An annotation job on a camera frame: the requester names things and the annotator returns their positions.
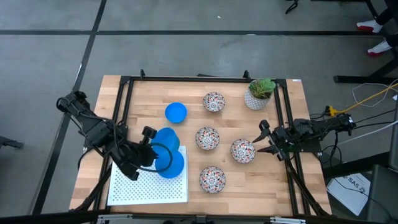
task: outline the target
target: yellow cable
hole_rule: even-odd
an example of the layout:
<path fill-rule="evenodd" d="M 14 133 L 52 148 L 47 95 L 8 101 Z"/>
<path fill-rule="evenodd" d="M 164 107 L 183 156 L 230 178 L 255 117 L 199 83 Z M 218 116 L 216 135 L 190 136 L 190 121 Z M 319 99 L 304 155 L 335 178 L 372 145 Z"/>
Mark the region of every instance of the yellow cable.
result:
<path fill-rule="evenodd" d="M 359 103 L 356 103 L 356 104 L 354 104 L 353 106 L 350 106 L 349 108 L 347 108 L 347 109 L 345 109 L 345 110 L 342 110 L 342 111 L 335 111 L 335 112 L 337 112 L 337 113 L 345 113 L 345 112 L 347 112 L 347 111 L 353 109 L 354 107 L 356 107 L 356 106 L 358 106 L 358 105 L 361 105 L 362 103 L 364 103 L 364 102 L 370 100 L 371 98 L 374 98 L 374 97 L 380 95 L 381 93 L 384 93 L 385 91 L 388 91 L 388 90 L 394 88 L 395 86 L 398 86 L 398 83 L 396 83 L 396 84 L 394 84 L 394 85 L 392 85 L 392 86 L 390 86 L 390 87 L 384 89 L 383 91 L 380 91 L 380 92 L 376 93 L 376 94 L 373 95 L 373 96 L 369 96 L 369 97 L 366 98 L 365 100 L 363 100 L 363 101 L 361 101 L 361 102 L 359 102 Z"/>

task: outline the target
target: sneaker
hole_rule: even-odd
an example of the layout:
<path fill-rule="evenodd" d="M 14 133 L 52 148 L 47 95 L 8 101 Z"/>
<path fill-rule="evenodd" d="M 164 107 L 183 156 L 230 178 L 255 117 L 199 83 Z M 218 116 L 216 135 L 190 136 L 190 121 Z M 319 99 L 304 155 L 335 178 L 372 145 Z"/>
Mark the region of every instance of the sneaker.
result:
<path fill-rule="evenodd" d="M 386 40 L 381 42 L 380 44 L 377 44 L 373 48 L 368 50 L 368 55 L 371 57 L 377 57 L 381 54 L 383 54 L 385 51 L 390 50 L 392 47 L 387 43 Z"/>
<path fill-rule="evenodd" d="M 370 31 L 373 33 L 378 33 L 380 32 L 381 28 L 383 28 L 383 25 L 379 25 L 374 19 L 371 21 L 366 21 L 366 22 L 359 22 L 356 24 L 356 27 L 359 30 L 365 30 L 365 31 Z"/>

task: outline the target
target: potted plant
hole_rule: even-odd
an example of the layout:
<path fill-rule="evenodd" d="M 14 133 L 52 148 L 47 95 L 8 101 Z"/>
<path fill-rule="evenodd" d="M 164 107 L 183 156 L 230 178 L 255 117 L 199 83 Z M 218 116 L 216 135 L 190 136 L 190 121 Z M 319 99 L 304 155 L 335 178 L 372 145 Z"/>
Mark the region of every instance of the potted plant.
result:
<path fill-rule="evenodd" d="M 244 93 L 244 103 L 252 110 L 261 110 L 268 103 L 276 84 L 270 78 L 253 80 Z"/>

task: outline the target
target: perforated board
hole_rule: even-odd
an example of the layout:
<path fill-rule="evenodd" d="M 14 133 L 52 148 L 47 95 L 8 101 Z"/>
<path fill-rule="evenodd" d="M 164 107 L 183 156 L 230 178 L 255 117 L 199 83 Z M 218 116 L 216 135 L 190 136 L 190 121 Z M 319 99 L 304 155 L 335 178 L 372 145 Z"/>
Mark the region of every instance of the perforated board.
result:
<path fill-rule="evenodd" d="M 142 205 L 153 203 L 188 202 L 188 162 L 185 146 L 178 151 L 184 158 L 184 168 L 178 177 L 166 179 L 157 173 L 139 171 L 136 181 L 128 179 L 112 165 L 108 205 Z M 149 169 L 155 169 L 155 162 Z"/>

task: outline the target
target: blue cup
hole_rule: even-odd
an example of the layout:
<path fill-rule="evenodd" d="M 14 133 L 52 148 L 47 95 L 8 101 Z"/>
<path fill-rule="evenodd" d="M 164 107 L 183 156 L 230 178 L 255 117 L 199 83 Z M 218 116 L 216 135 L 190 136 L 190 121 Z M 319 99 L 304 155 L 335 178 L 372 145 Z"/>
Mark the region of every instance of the blue cup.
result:
<path fill-rule="evenodd" d="M 174 178 L 174 177 L 180 175 L 184 168 L 184 158 L 182 157 L 181 153 L 178 151 L 171 151 L 171 152 L 172 152 L 172 156 L 173 156 L 171 166 L 167 170 L 165 170 L 163 172 L 159 172 L 160 176 L 162 176 L 164 178 L 168 178 L 168 179 L 171 179 L 171 178 Z M 156 170 L 160 170 L 160 169 L 167 167 L 169 162 L 170 162 L 170 155 L 167 152 L 166 152 L 166 154 L 162 154 L 155 161 Z"/>
<path fill-rule="evenodd" d="M 161 143 L 166 146 L 170 151 L 178 151 L 180 147 L 180 139 L 172 128 L 160 129 L 151 143 Z M 169 156 L 167 150 L 162 146 L 153 146 L 154 151 L 160 157 L 164 154 Z"/>
<path fill-rule="evenodd" d="M 187 116 L 187 108 L 182 103 L 171 103 L 164 114 L 171 123 L 181 123 Z"/>

